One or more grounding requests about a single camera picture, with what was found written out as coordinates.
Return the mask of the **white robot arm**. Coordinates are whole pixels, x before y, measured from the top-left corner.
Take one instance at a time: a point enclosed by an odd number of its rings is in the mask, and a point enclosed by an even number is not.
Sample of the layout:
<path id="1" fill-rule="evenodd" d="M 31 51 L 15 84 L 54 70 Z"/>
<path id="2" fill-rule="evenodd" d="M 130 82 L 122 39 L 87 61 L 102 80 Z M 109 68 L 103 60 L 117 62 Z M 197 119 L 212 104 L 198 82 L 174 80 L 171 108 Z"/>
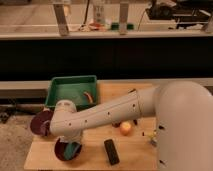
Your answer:
<path id="1" fill-rule="evenodd" d="M 80 112 L 59 102 L 50 132 L 73 142 L 86 129 L 141 117 L 156 118 L 159 171 L 213 171 L 213 94 L 192 81 L 135 90 Z"/>

